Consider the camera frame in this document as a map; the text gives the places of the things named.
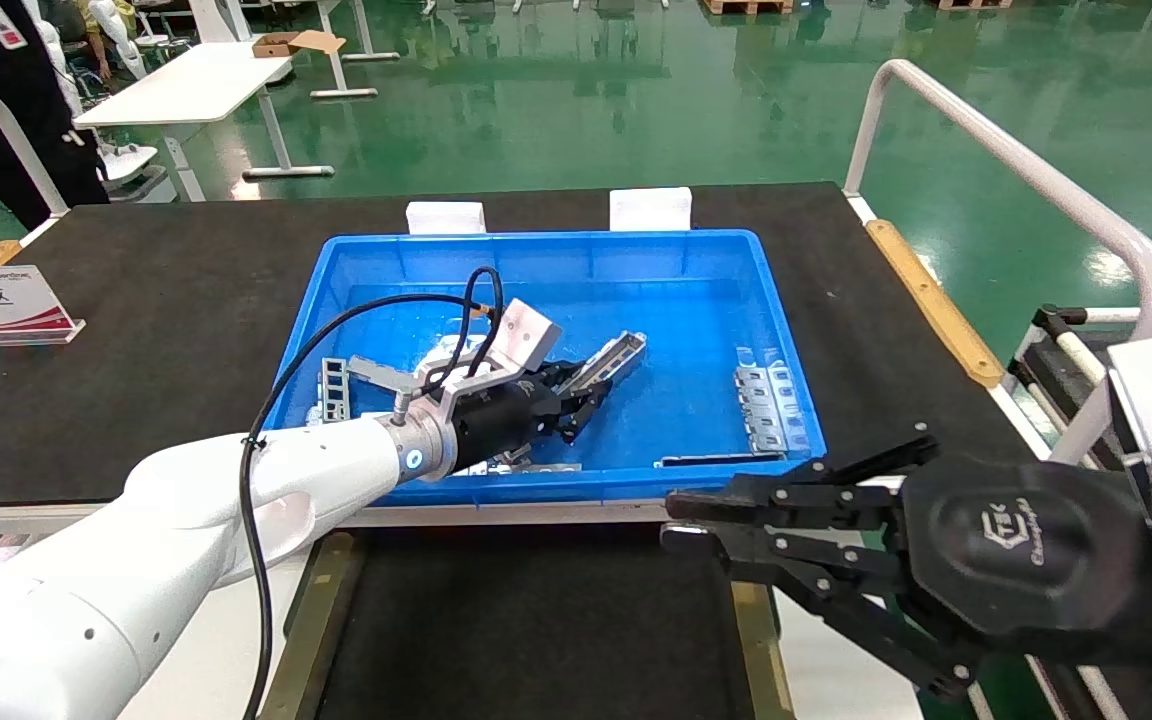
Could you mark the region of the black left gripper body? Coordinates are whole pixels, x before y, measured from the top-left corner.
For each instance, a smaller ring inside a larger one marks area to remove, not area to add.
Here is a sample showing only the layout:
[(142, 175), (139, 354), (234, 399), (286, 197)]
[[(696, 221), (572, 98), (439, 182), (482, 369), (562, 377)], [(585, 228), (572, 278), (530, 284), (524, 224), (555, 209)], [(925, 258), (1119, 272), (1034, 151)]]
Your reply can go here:
[(452, 414), (456, 460), (462, 471), (488, 458), (518, 450), (553, 430), (561, 400), (543, 382), (520, 379), (458, 397)]

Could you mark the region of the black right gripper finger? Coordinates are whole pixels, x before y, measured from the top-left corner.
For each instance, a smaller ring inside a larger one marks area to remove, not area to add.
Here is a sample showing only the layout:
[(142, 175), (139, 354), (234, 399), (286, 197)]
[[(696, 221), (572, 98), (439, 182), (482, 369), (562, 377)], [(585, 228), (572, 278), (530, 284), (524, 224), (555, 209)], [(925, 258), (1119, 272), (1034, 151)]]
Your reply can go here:
[(717, 560), (736, 582), (776, 588), (938, 700), (965, 700), (977, 679), (980, 650), (972, 642), (938, 639), (873, 602), (909, 588), (892, 553), (758, 525), (664, 525), (660, 543)]
[(940, 442), (922, 434), (836, 467), (814, 457), (780, 475), (736, 473), (723, 488), (675, 488), (666, 497), (670, 520), (780, 529), (878, 530), (895, 523), (899, 488), (870, 484), (929, 464)]

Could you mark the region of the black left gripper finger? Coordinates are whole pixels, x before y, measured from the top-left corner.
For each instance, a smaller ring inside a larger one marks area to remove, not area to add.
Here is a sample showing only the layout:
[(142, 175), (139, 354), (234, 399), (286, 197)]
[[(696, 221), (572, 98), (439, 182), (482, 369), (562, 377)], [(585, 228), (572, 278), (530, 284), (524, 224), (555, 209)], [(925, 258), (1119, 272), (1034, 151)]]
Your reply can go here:
[(575, 444), (579, 434), (602, 409), (609, 386), (589, 386), (544, 397), (540, 404), (540, 437), (554, 435), (566, 445)]
[(548, 388), (553, 395), (581, 395), (586, 392), (585, 363), (576, 361), (553, 361), (543, 363), (536, 372), (536, 381)]

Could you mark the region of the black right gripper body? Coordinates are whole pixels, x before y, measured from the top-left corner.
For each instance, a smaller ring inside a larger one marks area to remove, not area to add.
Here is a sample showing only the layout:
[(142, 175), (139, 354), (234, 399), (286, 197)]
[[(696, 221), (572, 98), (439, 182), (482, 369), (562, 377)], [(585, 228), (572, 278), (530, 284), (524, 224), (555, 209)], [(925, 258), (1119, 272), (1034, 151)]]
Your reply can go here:
[(908, 596), (991, 650), (1124, 655), (1152, 559), (1134, 482), (1060, 462), (938, 457), (900, 488)]

